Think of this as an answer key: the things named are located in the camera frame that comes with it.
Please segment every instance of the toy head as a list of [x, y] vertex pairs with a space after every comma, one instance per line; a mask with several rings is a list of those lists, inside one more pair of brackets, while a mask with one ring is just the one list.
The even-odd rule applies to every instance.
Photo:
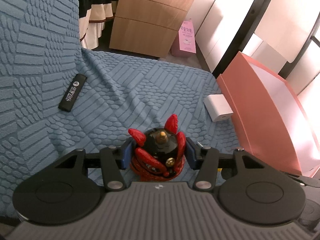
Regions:
[[178, 176], [184, 165], [186, 137], [178, 132], [178, 118], [173, 114], [164, 127], [146, 132], [129, 129], [137, 147], [131, 161], [132, 170], [141, 180], [166, 181]]

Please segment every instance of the black metal frame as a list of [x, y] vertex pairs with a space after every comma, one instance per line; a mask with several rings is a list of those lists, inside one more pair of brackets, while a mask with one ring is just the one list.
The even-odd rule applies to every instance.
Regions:
[[319, 29], [319, 26], [320, 26], [320, 13], [318, 15], [318, 18], [316, 20], [315, 25], [312, 28], [312, 31], [310, 32], [309, 37], [307, 38], [307, 41], [302, 46], [302, 49], [300, 50], [299, 54], [297, 55], [297, 57], [295, 58], [295, 60], [292, 63], [287, 62], [286, 64], [284, 64], [284, 66], [282, 67], [282, 69], [279, 72], [279, 76], [286, 79], [290, 75], [292, 70], [295, 68], [295, 66], [297, 65], [297, 63], [301, 59], [301, 57], [304, 55], [304, 53], [308, 49], [311, 41], [314, 41], [320, 47], [320, 42], [315, 37], [315, 34], [316, 34], [317, 30]]
[[244, 21], [230, 43], [227, 51], [212, 72], [215, 78], [222, 74], [236, 54], [244, 49], [255, 29], [257, 28], [260, 20], [262, 19], [265, 11], [267, 10], [270, 1], [271, 0], [253, 1]]

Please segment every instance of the pink box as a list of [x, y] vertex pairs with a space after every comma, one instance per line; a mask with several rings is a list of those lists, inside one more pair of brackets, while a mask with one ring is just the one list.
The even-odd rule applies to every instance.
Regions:
[[191, 19], [184, 21], [171, 46], [171, 55], [175, 57], [190, 57], [196, 53], [195, 32]]

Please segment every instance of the lion dance toy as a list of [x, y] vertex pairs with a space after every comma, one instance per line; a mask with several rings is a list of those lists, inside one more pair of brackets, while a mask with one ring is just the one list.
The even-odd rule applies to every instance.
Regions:
[[178, 132], [178, 117], [171, 115], [164, 127], [144, 133], [130, 128], [136, 142], [130, 167], [141, 181], [168, 181], [177, 177], [184, 165], [186, 136]]

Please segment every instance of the blue textured fabric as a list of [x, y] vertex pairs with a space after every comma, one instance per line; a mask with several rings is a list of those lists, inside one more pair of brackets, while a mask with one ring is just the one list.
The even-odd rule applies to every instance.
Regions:
[[[87, 83], [62, 112], [76, 73]], [[172, 113], [186, 136], [231, 152], [238, 145], [231, 121], [212, 123], [203, 105], [212, 93], [220, 90], [203, 70], [81, 49], [78, 0], [0, 0], [0, 216], [15, 217], [16, 186], [67, 152], [121, 145], [128, 128], [164, 125]], [[186, 164], [176, 180], [195, 175]], [[89, 177], [102, 183], [99, 170]]]

